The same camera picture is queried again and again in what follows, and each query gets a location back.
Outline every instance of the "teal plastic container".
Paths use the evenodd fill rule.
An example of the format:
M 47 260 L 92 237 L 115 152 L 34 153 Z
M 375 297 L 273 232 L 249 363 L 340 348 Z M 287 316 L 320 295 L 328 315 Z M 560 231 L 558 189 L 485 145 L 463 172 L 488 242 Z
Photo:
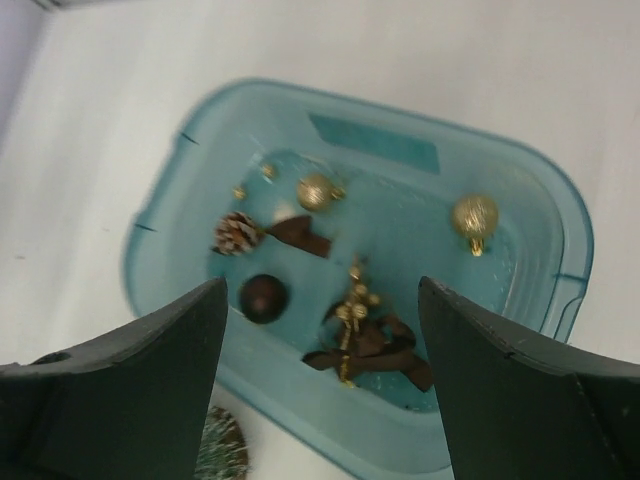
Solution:
M 270 164 L 270 180 L 261 167 Z M 241 210 L 260 225 L 306 213 L 296 183 L 312 172 L 342 182 L 347 197 L 314 215 L 331 238 L 321 259 L 267 237 L 251 254 L 209 250 L 212 230 Z M 244 201 L 232 187 L 243 185 Z M 490 195 L 500 224 L 473 257 L 450 224 L 455 201 Z M 137 315 L 212 276 L 229 284 L 230 313 L 217 380 L 301 441 L 365 480 L 452 478 L 435 390 L 396 373 L 367 374 L 360 388 L 301 357 L 319 348 L 322 317 L 348 285 L 354 254 L 367 257 L 370 289 L 390 299 L 428 358 L 417 309 L 428 275 L 515 322 L 566 341 L 593 256 L 589 215 L 553 163 L 516 142 L 352 98 L 264 80 L 206 99 L 131 230 L 127 293 Z M 237 290 L 258 273 L 285 282 L 290 304 L 256 326 L 237 310 Z

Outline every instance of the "white surface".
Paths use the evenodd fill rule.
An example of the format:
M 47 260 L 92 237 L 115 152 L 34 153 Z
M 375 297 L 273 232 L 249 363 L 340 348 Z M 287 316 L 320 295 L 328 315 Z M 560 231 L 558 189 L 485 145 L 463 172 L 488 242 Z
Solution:
M 0 151 L 45 15 L 30 1 L 0 0 Z
M 0 363 L 131 319 L 129 224 L 190 109 L 265 76 L 504 134 L 590 208 L 596 258 L 571 342 L 640 363 L 640 3 L 149 0 L 55 14 L 0 159 Z M 260 479 L 344 479 L 224 392 Z

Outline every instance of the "dark brown ball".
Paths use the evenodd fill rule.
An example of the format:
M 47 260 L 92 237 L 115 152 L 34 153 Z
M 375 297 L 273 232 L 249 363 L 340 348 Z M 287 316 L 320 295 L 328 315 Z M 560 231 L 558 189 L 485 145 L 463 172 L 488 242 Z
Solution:
M 239 292 L 240 310 L 254 323 L 277 320 L 289 303 L 287 288 L 276 277 L 256 275 L 247 280 Z

